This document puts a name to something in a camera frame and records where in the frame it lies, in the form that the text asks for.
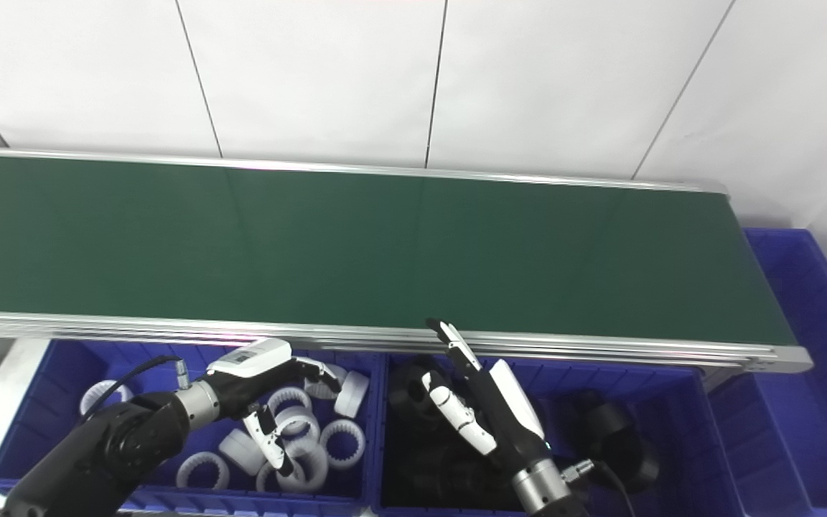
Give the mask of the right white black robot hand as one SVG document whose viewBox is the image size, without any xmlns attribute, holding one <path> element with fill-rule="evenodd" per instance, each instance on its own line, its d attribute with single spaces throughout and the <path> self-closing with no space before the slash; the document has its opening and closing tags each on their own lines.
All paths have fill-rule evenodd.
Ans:
<svg viewBox="0 0 827 517">
<path fill-rule="evenodd" d="M 498 359 L 483 364 L 445 320 L 428 318 L 426 326 L 445 343 L 446 356 L 472 394 L 472 403 L 466 402 L 436 371 L 421 377 L 430 400 L 453 429 L 512 483 L 531 475 L 538 462 L 551 460 L 541 420 L 508 363 Z"/>
</svg>

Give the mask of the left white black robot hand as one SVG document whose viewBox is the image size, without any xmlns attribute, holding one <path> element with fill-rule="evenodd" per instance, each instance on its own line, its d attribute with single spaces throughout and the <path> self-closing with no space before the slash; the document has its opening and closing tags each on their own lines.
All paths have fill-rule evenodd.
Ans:
<svg viewBox="0 0 827 517">
<path fill-rule="evenodd" d="M 295 465 L 280 437 L 280 425 L 272 409 L 258 402 L 266 393 L 302 378 L 322 382 L 336 393 L 342 390 L 338 376 L 330 367 L 318 360 L 297 358 L 289 343 L 270 337 L 213 361 L 200 381 L 215 395 L 216 419 L 242 420 L 267 462 L 278 474 L 288 478 L 295 473 Z"/>
</svg>

